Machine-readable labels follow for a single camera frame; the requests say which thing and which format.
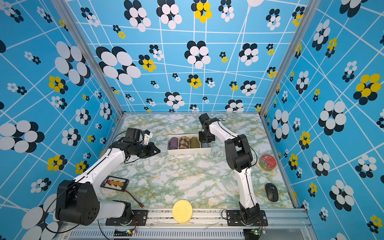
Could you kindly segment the grey blue striped sock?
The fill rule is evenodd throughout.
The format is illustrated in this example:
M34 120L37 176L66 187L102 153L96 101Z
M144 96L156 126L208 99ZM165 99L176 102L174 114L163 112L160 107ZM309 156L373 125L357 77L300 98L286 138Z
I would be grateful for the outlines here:
M204 142L201 142L201 147L202 148L210 148L210 144L209 143L204 143Z

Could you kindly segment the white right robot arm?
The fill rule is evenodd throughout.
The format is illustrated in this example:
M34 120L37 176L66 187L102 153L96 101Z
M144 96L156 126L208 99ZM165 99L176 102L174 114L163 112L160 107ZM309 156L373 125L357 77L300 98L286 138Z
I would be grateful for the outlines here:
M199 121L203 129L199 132L201 142L219 139L224 143L227 164L235 172L239 186L241 219L246 225L253 224L260 218L261 210L251 180L253 155L247 137L232 132L218 118L210 118L208 114L200 115Z

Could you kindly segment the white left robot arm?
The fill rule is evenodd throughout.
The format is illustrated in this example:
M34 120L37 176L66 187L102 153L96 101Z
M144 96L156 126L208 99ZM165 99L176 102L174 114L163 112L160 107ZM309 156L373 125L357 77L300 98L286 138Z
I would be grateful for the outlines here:
M96 191L110 173L129 157L146 159L159 154L160 150L150 141L152 136L148 130L128 128L126 135L113 142L89 169L71 181L62 181L54 201L56 219L84 226L100 219L118 219L129 223L133 218L129 202L100 202Z

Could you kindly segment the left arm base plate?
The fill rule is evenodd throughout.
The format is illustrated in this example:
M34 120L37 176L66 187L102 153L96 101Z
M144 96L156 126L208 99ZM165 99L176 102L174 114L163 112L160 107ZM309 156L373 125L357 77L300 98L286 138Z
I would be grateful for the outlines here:
M109 218L106 220L106 226L145 226L148 219L148 210L132 210L127 219L121 218Z

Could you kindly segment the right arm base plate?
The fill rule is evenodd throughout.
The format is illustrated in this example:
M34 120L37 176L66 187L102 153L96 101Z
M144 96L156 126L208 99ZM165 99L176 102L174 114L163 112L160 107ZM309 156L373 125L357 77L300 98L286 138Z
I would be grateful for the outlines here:
M240 210L225 210L223 218L229 227L267 227L269 225L265 211L243 213Z

